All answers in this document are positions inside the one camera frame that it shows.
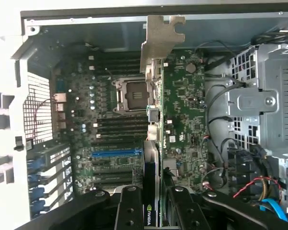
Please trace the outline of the grey chipset heatsink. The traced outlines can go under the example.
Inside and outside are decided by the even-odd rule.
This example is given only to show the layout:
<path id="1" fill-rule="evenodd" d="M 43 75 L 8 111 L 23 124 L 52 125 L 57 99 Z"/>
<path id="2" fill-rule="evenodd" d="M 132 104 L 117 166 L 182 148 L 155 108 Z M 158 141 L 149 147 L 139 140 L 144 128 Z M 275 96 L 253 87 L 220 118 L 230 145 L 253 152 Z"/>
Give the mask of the grey chipset heatsink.
<path id="1" fill-rule="evenodd" d="M 176 159 L 175 158 L 167 158 L 163 160 L 163 168 L 168 168 L 169 171 L 173 174 L 173 177 L 178 177 L 178 169 L 176 165 Z"/>

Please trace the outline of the blue expansion slot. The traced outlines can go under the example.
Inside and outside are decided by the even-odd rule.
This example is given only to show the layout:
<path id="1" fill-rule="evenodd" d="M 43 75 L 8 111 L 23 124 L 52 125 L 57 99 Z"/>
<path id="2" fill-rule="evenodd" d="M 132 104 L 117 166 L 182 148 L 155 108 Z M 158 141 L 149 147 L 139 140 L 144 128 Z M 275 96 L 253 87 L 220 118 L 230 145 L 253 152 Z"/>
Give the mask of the blue expansion slot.
<path id="1" fill-rule="evenodd" d="M 99 150 L 91 153 L 92 157 L 119 157 L 119 156 L 138 156 L 142 155 L 142 148 L 135 149 L 111 149 L 111 150 Z"/>

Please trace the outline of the green motherboard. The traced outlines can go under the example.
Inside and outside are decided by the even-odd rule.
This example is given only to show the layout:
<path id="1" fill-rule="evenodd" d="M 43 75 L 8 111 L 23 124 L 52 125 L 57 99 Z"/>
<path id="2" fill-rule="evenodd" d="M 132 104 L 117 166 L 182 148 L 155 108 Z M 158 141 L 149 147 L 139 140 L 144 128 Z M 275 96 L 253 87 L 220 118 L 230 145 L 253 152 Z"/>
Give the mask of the green motherboard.
<path id="1" fill-rule="evenodd" d="M 194 73 L 186 65 L 194 63 Z M 119 78 L 144 77 L 138 72 L 138 52 L 101 51 L 68 55 L 56 69 L 56 91 L 66 93 L 58 101 L 62 137 L 72 148 L 73 189 L 77 195 L 96 188 L 113 192 L 115 187 L 139 184 L 142 155 L 92 157 L 99 150 L 143 149 L 147 138 L 146 110 L 133 115 L 113 112 Z M 205 86 L 201 59 L 190 50 L 175 50 L 165 60 L 164 155 L 175 158 L 177 185 L 199 190 L 207 171 Z"/>

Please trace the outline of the metal CPU socket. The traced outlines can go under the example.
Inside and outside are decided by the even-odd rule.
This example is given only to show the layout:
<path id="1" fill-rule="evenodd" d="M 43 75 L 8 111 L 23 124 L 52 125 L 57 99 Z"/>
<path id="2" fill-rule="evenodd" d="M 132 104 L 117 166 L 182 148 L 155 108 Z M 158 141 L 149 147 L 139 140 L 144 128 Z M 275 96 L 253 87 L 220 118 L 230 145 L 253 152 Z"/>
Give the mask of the metal CPU socket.
<path id="1" fill-rule="evenodd" d="M 113 112 L 133 115 L 146 110 L 150 94 L 145 77 L 126 77 L 111 83 L 116 88 L 116 106 Z"/>

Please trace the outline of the perforated metal drive cage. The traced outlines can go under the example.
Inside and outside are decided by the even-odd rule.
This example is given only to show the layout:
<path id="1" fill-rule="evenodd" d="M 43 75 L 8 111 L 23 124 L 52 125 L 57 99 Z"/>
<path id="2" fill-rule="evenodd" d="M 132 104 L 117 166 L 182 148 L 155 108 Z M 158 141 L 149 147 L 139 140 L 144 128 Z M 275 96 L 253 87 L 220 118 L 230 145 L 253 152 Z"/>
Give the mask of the perforated metal drive cage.
<path id="1" fill-rule="evenodd" d="M 250 47 L 233 60 L 232 76 L 245 84 L 225 95 L 233 138 L 288 160 L 288 44 Z"/>

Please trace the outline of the open black PC case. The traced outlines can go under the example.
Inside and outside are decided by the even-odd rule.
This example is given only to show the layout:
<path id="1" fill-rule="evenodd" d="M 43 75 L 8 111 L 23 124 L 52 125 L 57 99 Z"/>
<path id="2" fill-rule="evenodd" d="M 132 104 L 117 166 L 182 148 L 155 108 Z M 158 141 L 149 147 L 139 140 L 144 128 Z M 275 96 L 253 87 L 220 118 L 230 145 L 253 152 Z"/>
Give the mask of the open black PC case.
<path id="1" fill-rule="evenodd" d="M 66 98 L 66 93 L 56 91 L 59 62 L 68 55 L 96 51 L 138 52 L 141 62 L 149 15 L 163 16 L 166 23 L 170 16 L 185 17 L 185 24 L 175 26 L 185 41 L 171 53 L 190 50 L 202 61 L 207 139 L 200 145 L 207 149 L 207 171 L 200 189 L 193 190 L 175 184 L 173 174 L 163 168 L 162 225 L 144 230 L 179 230 L 167 215 L 167 190 L 177 186 L 197 195 L 219 191 L 288 223 L 288 160 L 268 155 L 258 144 L 242 148 L 233 138 L 233 118 L 226 114 L 225 101 L 226 93 L 245 87 L 232 76 L 233 60 L 239 54 L 252 46 L 288 44 L 288 0 L 23 11 L 23 42 L 12 57 L 21 92 L 11 104 L 13 110 L 20 109 L 22 120 L 11 126 L 23 132 L 15 149 L 26 152 L 30 221 L 83 195 L 73 189 L 72 148 L 59 124 L 64 108 L 57 102 Z M 145 77 L 140 65 L 138 72 Z M 93 190 L 113 195 L 137 186 L 144 204 L 144 152 L 141 158 L 139 184 L 120 185 L 113 192 Z"/>

